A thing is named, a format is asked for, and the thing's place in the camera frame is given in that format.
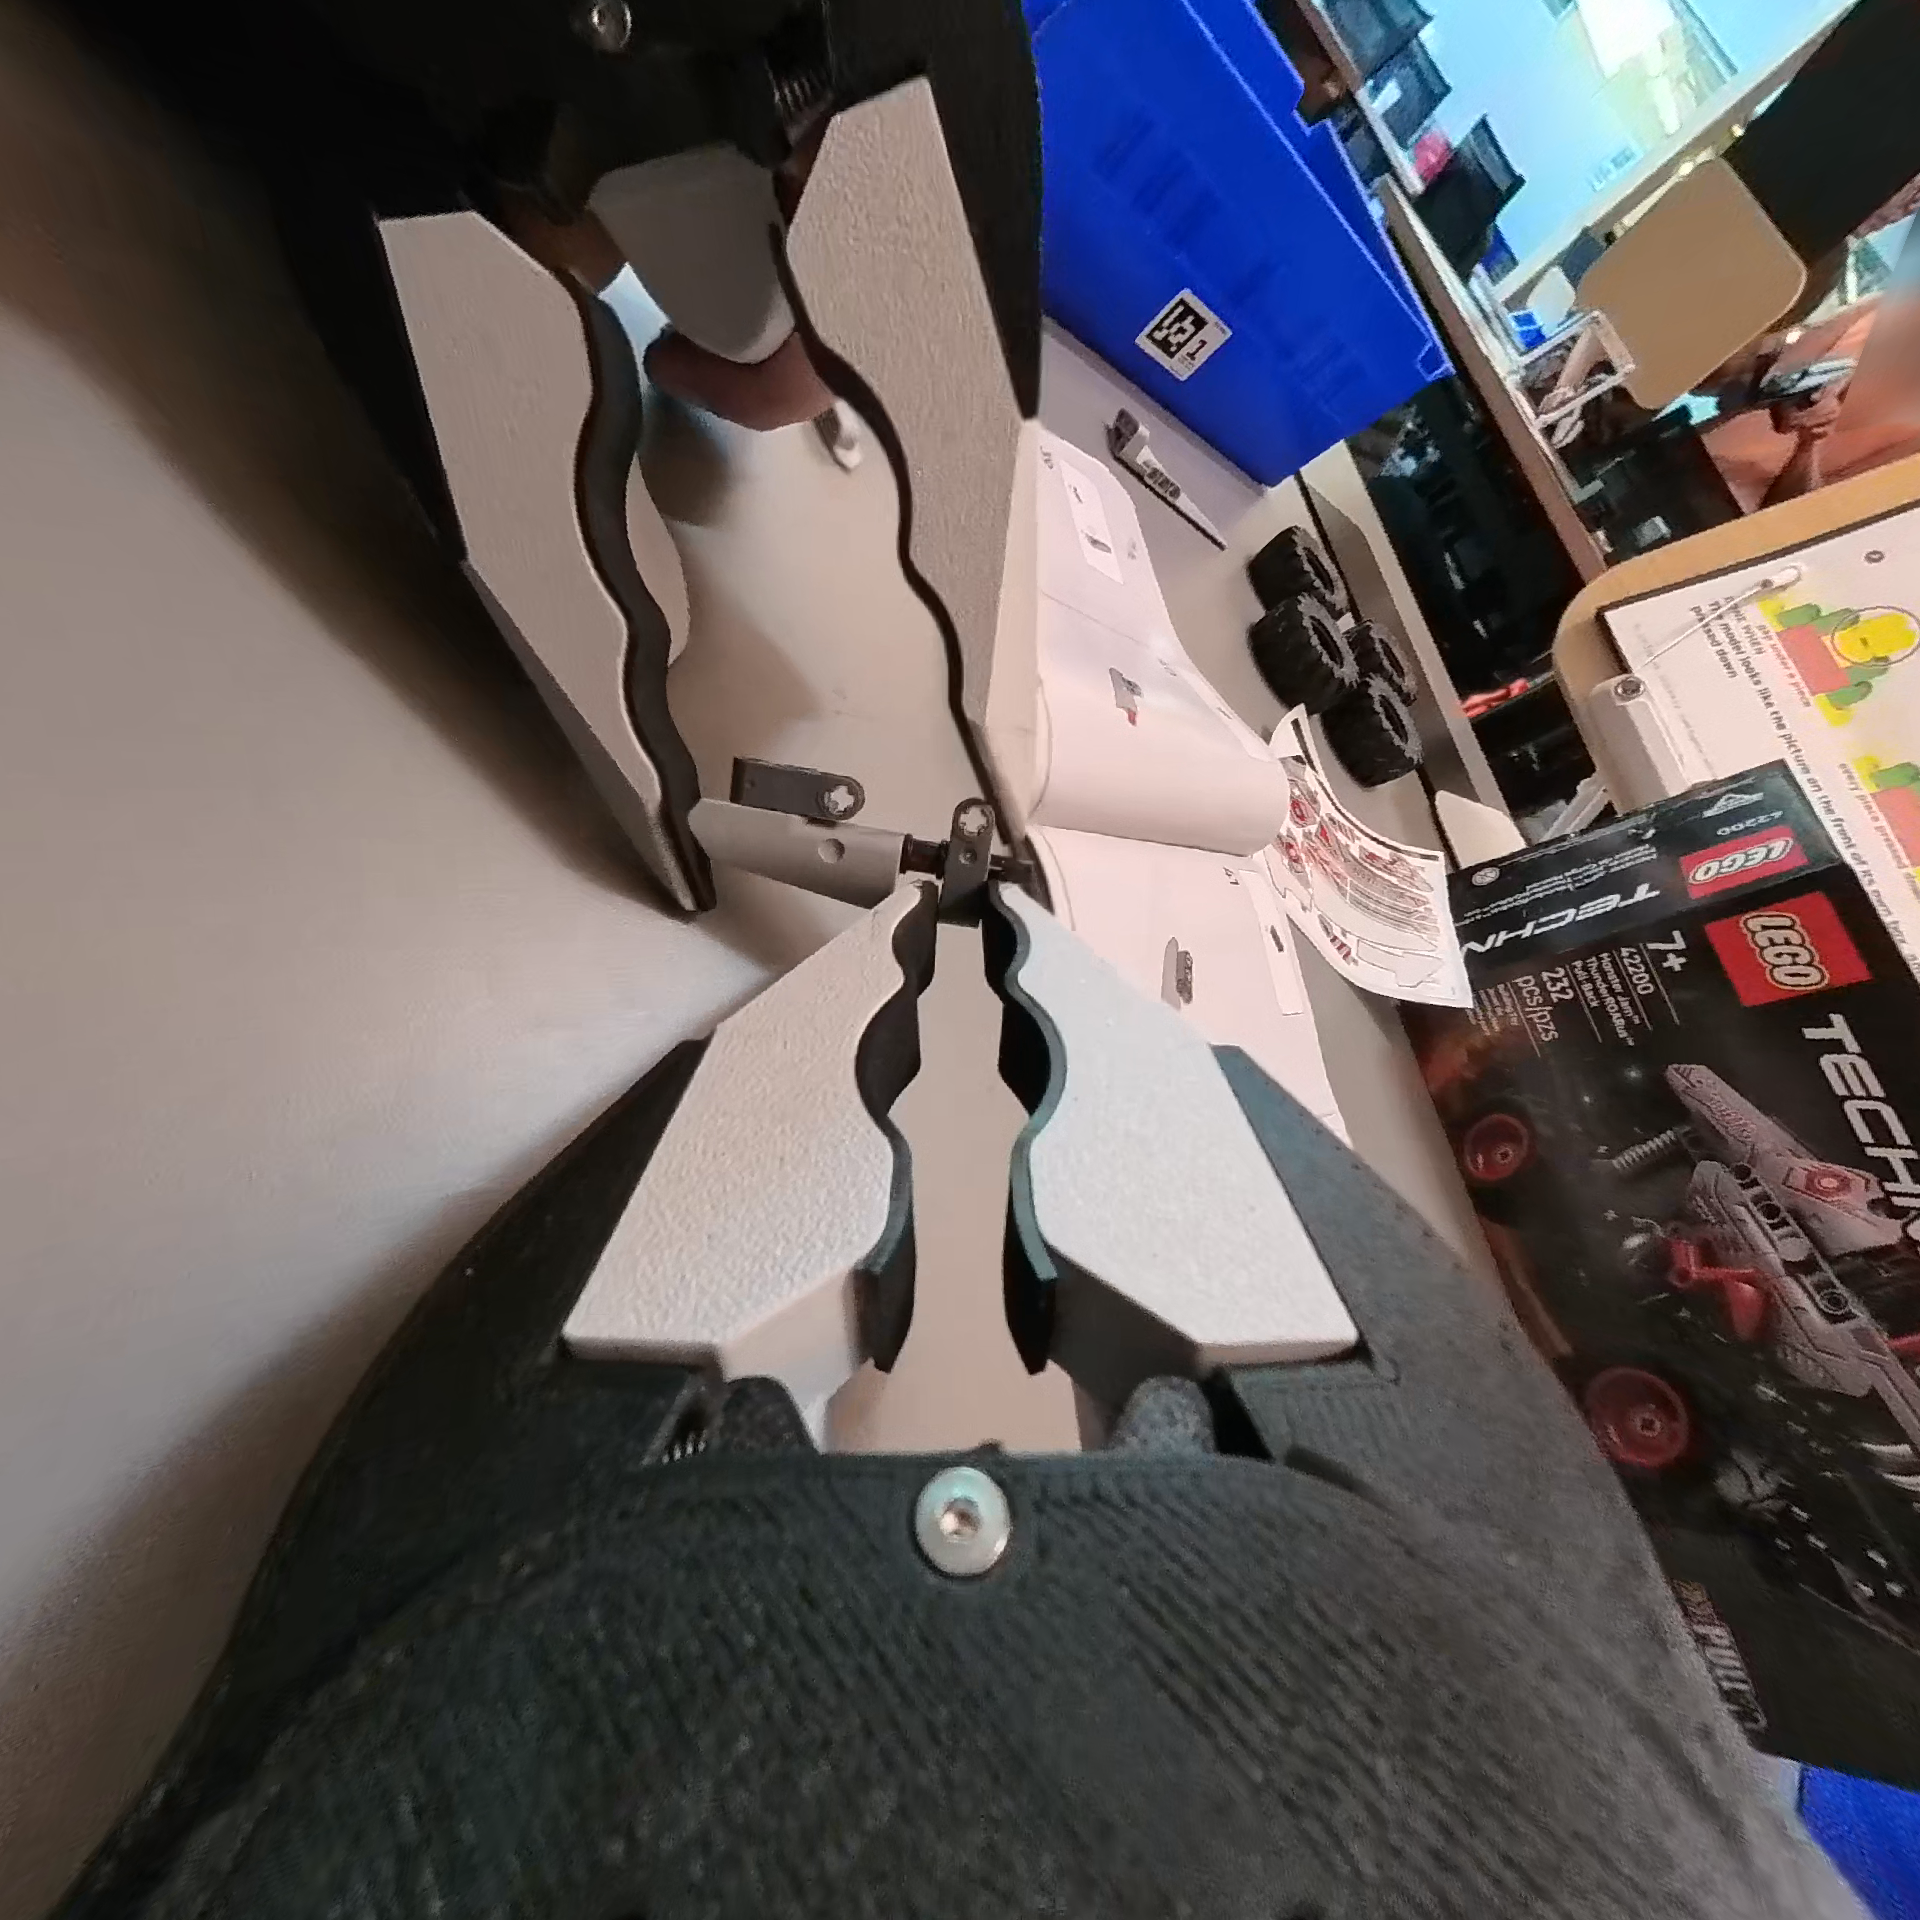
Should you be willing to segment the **white instruction booklet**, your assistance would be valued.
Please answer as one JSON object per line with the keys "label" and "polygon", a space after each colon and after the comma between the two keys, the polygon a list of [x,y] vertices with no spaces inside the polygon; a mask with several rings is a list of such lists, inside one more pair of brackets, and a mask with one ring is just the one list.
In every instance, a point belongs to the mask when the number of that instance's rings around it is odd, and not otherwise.
{"label": "white instruction booklet", "polygon": [[[1309,1146],[1343,1149],[1328,1126],[1337,1103],[1301,965],[1260,861],[1279,827],[1282,773],[1178,644],[1119,484],[1042,424],[1037,508],[1040,803],[1023,858],[1040,877],[1007,890],[1186,1019],[1256,1139],[1261,1106],[1277,1103],[1282,1120],[1304,1123]],[[1094,1450],[1149,1381],[1207,1387],[1228,1371],[1042,1374],[1070,1382],[1077,1439]]]}

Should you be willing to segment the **clear acrylic stand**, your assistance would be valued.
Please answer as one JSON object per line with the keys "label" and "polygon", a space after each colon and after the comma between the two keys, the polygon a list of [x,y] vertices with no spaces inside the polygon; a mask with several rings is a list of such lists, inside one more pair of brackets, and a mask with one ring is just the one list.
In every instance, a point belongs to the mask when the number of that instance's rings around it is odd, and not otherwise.
{"label": "clear acrylic stand", "polygon": [[1616,325],[1599,311],[1577,308],[1554,335],[1521,354],[1512,390],[1542,442],[1564,451],[1598,398],[1625,387],[1636,370]]}

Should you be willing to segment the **sticker sheet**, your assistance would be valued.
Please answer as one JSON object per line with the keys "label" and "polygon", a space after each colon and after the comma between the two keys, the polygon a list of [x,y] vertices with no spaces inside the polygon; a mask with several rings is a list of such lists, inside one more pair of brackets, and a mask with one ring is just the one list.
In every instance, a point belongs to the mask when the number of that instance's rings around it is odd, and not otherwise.
{"label": "sticker sheet", "polygon": [[1306,946],[1360,992],[1468,1011],[1471,986],[1445,858],[1376,831],[1341,805],[1303,707],[1277,719],[1268,749],[1285,780],[1285,811],[1261,860]]}

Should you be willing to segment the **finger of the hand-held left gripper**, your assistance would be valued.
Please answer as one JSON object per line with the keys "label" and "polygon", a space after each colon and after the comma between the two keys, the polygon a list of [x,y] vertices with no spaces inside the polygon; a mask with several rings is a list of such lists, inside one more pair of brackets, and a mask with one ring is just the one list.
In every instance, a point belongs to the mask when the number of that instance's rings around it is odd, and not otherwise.
{"label": "finger of the hand-held left gripper", "polygon": [[1040,424],[1006,365],[927,79],[826,120],[782,264],[807,346],[895,475],[902,573],[944,637],[982,798],[1023,854],[1040,803]]}
{"label": "finger of the hand-held left gripper", "polygon": [[702,782],[668,699],[687,587],[640,475],[633,340],[477,210],[375,234],[463,575],[656,890],[710,911]]}

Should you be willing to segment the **grey toy cylinder assembly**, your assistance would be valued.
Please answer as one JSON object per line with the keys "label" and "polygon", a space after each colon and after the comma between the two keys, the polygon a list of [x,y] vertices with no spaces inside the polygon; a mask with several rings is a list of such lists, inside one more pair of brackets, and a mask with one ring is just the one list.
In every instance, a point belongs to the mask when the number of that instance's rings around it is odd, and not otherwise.
{"label": "grey toy cylinder assembly", "polygon": [[861,823],[863,806],[865,788],[849,775],[733,757],[727,798],[697,800],[687,826],[713,867],[846,906],[872,907],[901,877],[941,879],[944,839]]}

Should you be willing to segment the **grey blade toy piece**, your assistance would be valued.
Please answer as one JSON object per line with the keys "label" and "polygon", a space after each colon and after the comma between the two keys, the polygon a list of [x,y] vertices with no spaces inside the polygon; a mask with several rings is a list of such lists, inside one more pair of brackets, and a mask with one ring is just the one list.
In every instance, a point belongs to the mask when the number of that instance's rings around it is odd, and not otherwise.
{"label": "grey blade toy piece", "polygon": [[1105,427],[1105,443],[1110,462],[1137,487],[1157,498],[1183,525],[1207,539],[1214,550],[1228,550],[1225,538],[1214,525],[1212,516],[1198,504],[1193,493],[1162,467],[1158,453],[1149,443],[1145,420],[1133,412],[1119,407]]}

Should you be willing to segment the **grey desk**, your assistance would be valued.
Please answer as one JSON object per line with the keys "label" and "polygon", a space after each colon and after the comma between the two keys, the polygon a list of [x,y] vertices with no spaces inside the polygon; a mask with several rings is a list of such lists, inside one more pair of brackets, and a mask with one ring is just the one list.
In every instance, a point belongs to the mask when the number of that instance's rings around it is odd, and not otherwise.
{"label": "grey desk", "polygon": [[670,918],[250,181],[5,4],[5,1732],[190,1692],[453,1252],[847,911]]}

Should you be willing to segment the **beige chair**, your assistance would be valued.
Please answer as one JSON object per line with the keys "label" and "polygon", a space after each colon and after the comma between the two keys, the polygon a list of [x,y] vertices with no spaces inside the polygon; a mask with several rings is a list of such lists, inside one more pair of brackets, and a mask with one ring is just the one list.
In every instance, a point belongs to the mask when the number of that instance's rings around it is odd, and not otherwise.
{"label": "beige chair", "polygon": [[1618,346],[1631,402],[1660,414],[1774,330],[1807,260],[1724,158],[1672,179],[1575,286]]}

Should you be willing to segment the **person's left hand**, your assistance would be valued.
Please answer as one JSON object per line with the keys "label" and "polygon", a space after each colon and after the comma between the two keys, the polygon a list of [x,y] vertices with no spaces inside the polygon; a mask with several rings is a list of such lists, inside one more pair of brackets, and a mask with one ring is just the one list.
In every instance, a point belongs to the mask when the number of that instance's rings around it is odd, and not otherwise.
{"label": "person's left hand", "polygon": [[668,326],[647,346],[642,367],[663,396],[754,432],[801,424],[833,407],[798,331],[758,362],[740,364]]}

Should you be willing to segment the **blue bin with square tag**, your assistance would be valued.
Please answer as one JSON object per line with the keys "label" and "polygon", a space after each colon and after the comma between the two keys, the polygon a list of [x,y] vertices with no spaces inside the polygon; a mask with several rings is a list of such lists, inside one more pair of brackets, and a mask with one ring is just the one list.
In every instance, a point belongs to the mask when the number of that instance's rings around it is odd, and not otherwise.
{"label": "blue bin with square tag", "polygon": [[1023,4],[1042,304],[1272,487],[1454,367],[1332,128],[1247,2]]}

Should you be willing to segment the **printed instruction sheet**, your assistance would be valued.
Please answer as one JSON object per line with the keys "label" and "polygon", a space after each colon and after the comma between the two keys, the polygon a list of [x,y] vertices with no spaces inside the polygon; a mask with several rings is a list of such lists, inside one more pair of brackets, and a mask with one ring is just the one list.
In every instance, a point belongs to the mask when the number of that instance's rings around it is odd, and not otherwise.
{"label": "printed instruction sheet", "polygon": [[1599,615],[1678,767],[1791,767],[1882,918],[1916,946],[1918,510],[1898,508]]}

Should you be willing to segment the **wooden display board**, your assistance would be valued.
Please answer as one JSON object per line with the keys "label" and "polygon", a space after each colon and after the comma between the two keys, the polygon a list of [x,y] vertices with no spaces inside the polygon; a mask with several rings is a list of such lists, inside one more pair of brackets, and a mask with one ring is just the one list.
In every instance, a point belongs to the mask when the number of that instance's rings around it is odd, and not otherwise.
{"label": "wooden display board", "polygon": [[1618,811],[1676,798],[1711,780],[1694,780],[1678,767],[1672,741],[1647,686],[1625,667],[1599,615],[1636,594],[1775,555],[1855,522],[1906,504],[1918,510],[1916,468],[1913,458],[1901,459],[1780,508],[1663,543],[1638,559],[1610,566],[1575,599],[1561,618],[1551,667],[1585,739],[1594,773],[1605,780]]}

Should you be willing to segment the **black toy set box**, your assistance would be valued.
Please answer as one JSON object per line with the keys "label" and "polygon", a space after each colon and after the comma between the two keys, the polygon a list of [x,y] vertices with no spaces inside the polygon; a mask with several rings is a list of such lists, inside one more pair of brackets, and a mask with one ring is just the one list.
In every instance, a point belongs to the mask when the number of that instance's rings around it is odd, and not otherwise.
{"label": "black toy set box", "polygon": [[1918,1788],[1916,975],[1782,760],[1452,877],[1407,1016],[1720,1700]]}

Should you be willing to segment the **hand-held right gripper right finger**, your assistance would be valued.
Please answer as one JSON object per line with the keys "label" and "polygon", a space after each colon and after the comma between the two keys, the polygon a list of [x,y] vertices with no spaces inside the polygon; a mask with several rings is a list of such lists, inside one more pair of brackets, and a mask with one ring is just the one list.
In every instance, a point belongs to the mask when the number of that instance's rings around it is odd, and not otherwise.
{"label": "hand-held right gripper right finger", "polygon": [[1222,1374],[1360,1348],[1216,1053],[1015,886],[981,910],[1001,1008],[1004,1309],[1030,1374]]}

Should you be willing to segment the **blue container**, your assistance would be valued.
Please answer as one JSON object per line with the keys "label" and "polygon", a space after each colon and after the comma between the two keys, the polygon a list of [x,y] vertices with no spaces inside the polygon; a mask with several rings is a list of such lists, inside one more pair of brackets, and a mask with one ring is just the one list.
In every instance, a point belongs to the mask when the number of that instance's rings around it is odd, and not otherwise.
{"label": "blue container", "polygon": [[1799,1767],[1794,1807],[1874,1918],[1918,1918],[1918,1792]]}

